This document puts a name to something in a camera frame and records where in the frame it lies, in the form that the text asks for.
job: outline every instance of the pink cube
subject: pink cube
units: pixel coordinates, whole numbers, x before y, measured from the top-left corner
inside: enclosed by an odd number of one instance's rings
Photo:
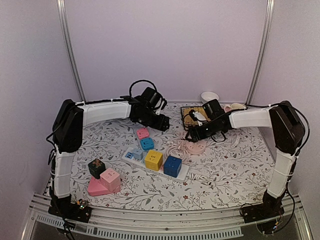
[[[149,137],[149,131],[148,129],[140,128],[139,130],[136,131],[136,135],[138,136],[138,139],[145,139]]]
[[[117,173],[112,168],[108,168],[103,173],[100,174],[101,184],[109,189],[110,191],[113,191],[117,187],[120,186],[120,174]]]
[[[92,176],[87,190],[88,190],[88,194],[94,197],[94,196],[114,194],[114,193],[120,192],[120,186],[118,186],[113,191],[110,191],[109,189],[105,188],[101,184],[100,179],[96,179],[95,177]]]

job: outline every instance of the floral tablecloth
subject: floral tablecloth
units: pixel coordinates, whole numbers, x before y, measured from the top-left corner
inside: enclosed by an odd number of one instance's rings
[[[190,104],[166,106],[163,114],[170,117],[170,129],[166,132],[148,128],[156,150],[165,153],[168,142],[176,146],[182,142],[181,136],[186,132],[180,107],[184,106]],[[148,211],[218,209],[261,202],[274,161],[257,128],[230,130],[226,133],[227,140],[220,143],[208,138],[204,153],[185,156],[183,163],[189,166],[190,173],[213,180],[209,187],[196,180],[186,179],[183,183],[169,180],[125,163],[122,155],[128,147],[138,147],[134,131],[140,127],[129,119],[118,119],[84,128],[82,146],[72,165],[70,187],[74,200],[88,200],[94,206]],[[120,192],[88,195],[91,178],[88,163],[96,158],[120,173]]]

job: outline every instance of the wall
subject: wall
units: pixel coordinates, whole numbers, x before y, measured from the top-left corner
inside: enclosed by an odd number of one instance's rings
[[[49,179],[45,142],[64,99],[78,99],[55,0],[0,7],[0,239],[15,240]]]
[[[139,79],[171,101],[197,101],[204,91],[246,100],[266,0],[68,0],[65,7],[88,100],[127,95]]]
[[[291,189],[298,192],[314,239],[320,239],[320,1],[275,1],[274,16],[253,104],[289,100],[311,125]],[[264,130],[274,149],[273,136]]]

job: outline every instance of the vent grille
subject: vent grille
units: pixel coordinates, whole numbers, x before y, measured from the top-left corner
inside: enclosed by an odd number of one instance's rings
[[[47,216],[41,213],[36,217],[38,222],[56,227],[63,228],[64,222],[54,216]],[[84,231],[74,230],[76,233],[100,237],[109,240],[224,240],[242,237],[240,227],[227,230],[210,231],[201,233],[132,233],[125,231],[108,230],[102,227],[87,226]]]

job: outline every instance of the yellow cube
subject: yellow cube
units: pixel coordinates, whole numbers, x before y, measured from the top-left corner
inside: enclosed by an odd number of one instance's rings
[[[163,163],[163,155],[161,152],[149,150],[144,159],[145,167],[154,171],[159,171]]]

